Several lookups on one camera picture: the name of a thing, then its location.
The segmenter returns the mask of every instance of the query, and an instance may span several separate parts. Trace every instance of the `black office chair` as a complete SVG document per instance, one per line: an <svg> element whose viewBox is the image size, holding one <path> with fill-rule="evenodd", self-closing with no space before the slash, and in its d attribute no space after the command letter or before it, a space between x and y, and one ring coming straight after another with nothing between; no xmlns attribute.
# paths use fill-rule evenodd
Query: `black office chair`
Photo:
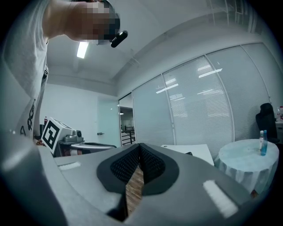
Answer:
<svg viewBox="0 0 283 226"><path fill-rule="evenodd" d="M256 123L260 130L267 131L267 139L269 142L278 143L277 131L275 125L275 117L273 107L270 103L260 106L260 113L256 115Z"/></svg>

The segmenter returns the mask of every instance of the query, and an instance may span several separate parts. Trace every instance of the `water bottle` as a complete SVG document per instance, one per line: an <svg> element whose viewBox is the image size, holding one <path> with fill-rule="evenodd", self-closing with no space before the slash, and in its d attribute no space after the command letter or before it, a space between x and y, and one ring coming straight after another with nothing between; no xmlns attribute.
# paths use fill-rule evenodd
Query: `water bottle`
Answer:
<svg viewBox="0 0 283 226"><path fill-rule="evenodd" d="M264 131L261 130L260 131L260 152L261 152L261 149L262 149L263 142L264 142Z"/></svg>
<svg viewBox="0 0 283 226"><path fill-rule="evenodd" d="M280 106L280 120L283 121L283 106Z"/></svg>
<svg viewBox="0 0 283 226"><path fill-rule="evenodd" d="M264 140L263 140L263 143L262 143L262 148L261 148L260 155L261 156L265 156L266 155L266 150L267 150L267 131L264 130Z"/></svg>
<svg viewBox="0 0 283 226"><path fill-rule="evenodd" d="M44 126L46 126L46 123L47 123L47 117L45 116L45 118L44 118Z"/></svg>
<svg viewBox="0 0 283 226"><path fill-rule="evenodd" d="M281 111L280 111L280 107L277 107L277 111L276 111L276 121L277 121L277 122L281 121Z"/></svg>

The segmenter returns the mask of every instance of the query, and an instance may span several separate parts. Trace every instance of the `window blinds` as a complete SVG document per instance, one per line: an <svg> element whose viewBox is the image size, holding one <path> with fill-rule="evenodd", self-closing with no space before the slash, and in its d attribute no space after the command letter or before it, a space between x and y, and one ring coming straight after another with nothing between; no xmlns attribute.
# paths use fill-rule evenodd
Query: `window blinds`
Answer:
<svg viewBox="0 0 283 226"><path fill-rule="evenodd" d="M283 75L273 55L263 43L242 46L258 68L268 90L274 112L283 105Z"/></svg>
<svg viewBox="0 0 283 226"><path fill-rule="evenodd" d="M235 125L235 140L259 137L256 114L269 102L263 80L246 52L236 46L207 55L219 70L227 90Z"/></svg>
<svg viewBox="0 0 283 226"><path fill-rule="evenodd" d="M173 145L168 100L161 76L133 91L136 137L139 143Z"/></svg>
<svg viewBox="0 0 283 226"><path fill-rule="evenodd" d="M215 158L233 141L229 104L216 71L201 57L165 73L164 79L176 145L207 144Z"/></svg>

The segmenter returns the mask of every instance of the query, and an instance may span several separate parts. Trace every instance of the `blue liquid bottle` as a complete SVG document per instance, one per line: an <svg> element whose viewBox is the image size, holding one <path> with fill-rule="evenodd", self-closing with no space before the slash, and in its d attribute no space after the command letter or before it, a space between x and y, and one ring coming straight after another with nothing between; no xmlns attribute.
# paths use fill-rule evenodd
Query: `blue liquid bottle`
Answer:
<svg viewBox="0 0 283 226"><path fill-rule="evenodd" d="M266 155L266 151L267 151L267 131L264 130L264 140L262 143L262 148L261 148L261 156L265 156Z"/></svg>

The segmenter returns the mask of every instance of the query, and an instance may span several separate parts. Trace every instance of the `round table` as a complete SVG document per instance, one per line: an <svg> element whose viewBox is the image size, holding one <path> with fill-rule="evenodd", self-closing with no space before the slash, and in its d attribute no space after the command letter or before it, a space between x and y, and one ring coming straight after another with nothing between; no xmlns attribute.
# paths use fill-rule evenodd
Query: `round table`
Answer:
<svg viewBox="0 0 283 226"><path fill-rule="evenodd" d="M268 189L279 158L277 146L268 142L265 156L260 155L258 139L229 143L220 149L215 166L243 185L250 193Z"/></svg>

